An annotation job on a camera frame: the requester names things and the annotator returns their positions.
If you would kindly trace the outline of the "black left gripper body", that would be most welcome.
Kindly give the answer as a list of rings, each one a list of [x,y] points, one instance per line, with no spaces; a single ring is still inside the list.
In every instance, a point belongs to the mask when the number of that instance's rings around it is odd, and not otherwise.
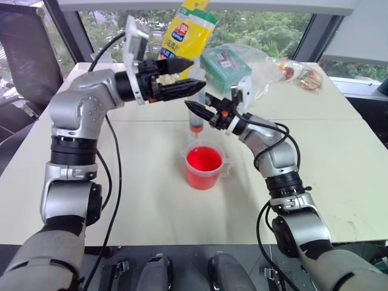
[[[157,82],[158,77],[159,71],[155,60],[145,60],[138,63],[136,79],[144,101],[159,101],[161,92]]]

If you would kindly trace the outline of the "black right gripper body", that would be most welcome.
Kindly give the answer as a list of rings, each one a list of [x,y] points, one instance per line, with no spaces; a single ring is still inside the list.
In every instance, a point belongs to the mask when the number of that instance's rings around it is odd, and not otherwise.
[[[240,131],[240,119],[235,115],[235,104],[228,98],[220,100],[221,105],[213,107],[216,109],[216,124],[211,126],[218,130]]]

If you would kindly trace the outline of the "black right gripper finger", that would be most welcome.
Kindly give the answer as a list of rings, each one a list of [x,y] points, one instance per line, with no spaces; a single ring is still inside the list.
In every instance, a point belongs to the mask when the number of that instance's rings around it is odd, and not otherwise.
[[[222,101],[217,97],[211,95],[210,93],[206,93],[205,97],[205,105],[209,107],[219,107]]]
[[[216,115],[210,110],[207,110],[205,106],[195,101],[186,101],[185,105],[194,115],[207,121],[210,125],[216,124]]]

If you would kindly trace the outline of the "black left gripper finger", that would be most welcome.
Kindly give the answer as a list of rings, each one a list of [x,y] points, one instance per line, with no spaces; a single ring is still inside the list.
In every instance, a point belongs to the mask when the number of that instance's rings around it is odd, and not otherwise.
[[[197,79],[185,79],[169,85],[160,85],[157,94],[158,101],[171,101],[185,98],[198,93],[206,86],[205,81]]]
[[[187,58],[167,58],[156,61],[156,66],[160,75],[181,73],[193,64],[194,62]]]

